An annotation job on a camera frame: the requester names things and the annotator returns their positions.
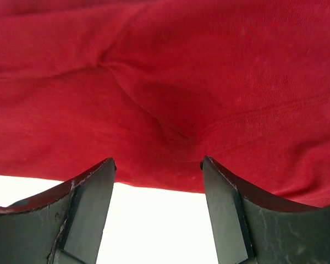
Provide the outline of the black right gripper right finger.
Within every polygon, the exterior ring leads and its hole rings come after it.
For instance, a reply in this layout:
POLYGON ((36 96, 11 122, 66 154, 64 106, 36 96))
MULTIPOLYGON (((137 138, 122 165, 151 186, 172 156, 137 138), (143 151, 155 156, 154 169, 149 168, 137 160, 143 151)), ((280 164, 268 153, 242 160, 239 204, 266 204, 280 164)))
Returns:
POLYGON ((330 206, 273 195, 211 157, 201 170, 219 263, 330 263, 330 206))

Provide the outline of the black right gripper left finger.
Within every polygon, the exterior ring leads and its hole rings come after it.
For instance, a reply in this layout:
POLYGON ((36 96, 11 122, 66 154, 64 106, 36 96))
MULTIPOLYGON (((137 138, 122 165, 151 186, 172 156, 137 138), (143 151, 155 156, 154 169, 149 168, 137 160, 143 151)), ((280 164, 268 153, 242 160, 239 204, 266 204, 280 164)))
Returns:
POLYGON ((0 207, 0 263, 96 263, 115 175, 114 159, 107 158, 0 207))

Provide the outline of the dark red t shirt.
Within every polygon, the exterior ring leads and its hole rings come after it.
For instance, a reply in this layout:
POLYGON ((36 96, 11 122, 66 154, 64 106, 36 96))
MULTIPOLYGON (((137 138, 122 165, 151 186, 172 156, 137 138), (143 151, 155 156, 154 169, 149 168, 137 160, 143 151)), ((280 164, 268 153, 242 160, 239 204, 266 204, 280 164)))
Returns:
POLYGON ((0 1, 0 175, 201 193, 205 156, 330 205, 330 1, 0 1))

